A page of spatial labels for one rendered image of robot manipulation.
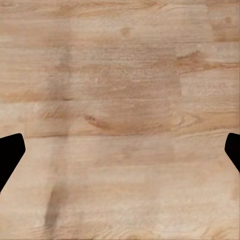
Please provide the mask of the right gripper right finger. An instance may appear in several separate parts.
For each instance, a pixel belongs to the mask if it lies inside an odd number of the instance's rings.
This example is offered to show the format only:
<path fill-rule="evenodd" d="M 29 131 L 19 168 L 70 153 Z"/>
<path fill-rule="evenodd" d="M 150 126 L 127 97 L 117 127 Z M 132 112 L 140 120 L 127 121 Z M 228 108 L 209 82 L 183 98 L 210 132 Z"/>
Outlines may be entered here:
<path fill-rule="evenodd" d="M 240 134 L 229 133 L 224 150 L 240 172 Z"/>

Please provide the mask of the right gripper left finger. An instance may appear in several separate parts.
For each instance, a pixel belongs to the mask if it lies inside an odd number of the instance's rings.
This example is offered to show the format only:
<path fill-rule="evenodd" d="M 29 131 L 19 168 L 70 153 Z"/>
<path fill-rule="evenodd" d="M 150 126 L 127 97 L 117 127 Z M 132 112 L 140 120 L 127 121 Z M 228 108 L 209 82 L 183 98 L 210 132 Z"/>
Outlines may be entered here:
<path fill-rule="evenodd" d="M 21 133 L 0 138 L 0 192 L 25 152 L 25 142 Z"/>

